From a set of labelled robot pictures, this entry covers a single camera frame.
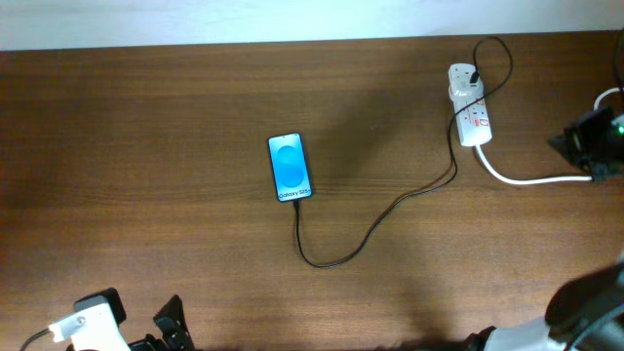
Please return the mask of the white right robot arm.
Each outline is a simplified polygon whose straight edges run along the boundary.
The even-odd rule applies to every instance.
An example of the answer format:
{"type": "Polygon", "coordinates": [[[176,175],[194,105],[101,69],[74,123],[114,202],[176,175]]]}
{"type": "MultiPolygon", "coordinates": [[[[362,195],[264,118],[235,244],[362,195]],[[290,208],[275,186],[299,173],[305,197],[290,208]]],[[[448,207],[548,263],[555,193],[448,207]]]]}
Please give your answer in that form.
{"type": "MultiPolygon", "coordinates": [[[[596,106],[550,144],[594,182],[623,175],[623,117],[609,106],[596,106]]],[[[623,351],[623,260],[561,286],[544,316],[514,328],[488,327],[458,348],[623,351]]]]}

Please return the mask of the blue Samsung Galaxy smartphone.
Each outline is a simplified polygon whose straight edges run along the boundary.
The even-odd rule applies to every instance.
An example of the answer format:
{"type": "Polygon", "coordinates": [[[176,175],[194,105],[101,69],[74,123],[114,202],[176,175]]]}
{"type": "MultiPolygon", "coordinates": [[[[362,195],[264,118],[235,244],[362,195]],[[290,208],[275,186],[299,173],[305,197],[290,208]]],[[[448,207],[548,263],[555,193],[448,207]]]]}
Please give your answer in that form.
{"type": "Polygon", "coordinates": [[[273,136],[267,141],[277,199],[281,203],[312,196],[301,135],[273,136]]]}

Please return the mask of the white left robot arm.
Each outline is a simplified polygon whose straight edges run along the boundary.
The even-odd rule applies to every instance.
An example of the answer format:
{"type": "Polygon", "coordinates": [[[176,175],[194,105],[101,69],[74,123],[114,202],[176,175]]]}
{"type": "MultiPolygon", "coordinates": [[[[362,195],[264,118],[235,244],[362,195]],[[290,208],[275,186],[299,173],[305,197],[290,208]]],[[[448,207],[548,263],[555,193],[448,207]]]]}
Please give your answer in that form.
{"type": "Polygon", "coordinates": [[[93,294],[74,303],[79,328],[71,336],[74,350],[128,351],[195,351],[196,346],[184,318],[181,298],[174,294],[155,314],[153,322],[162,334],[150,333],[128,342],[119,326],[126,319],[125,309],[117,292],[93,294]]]}

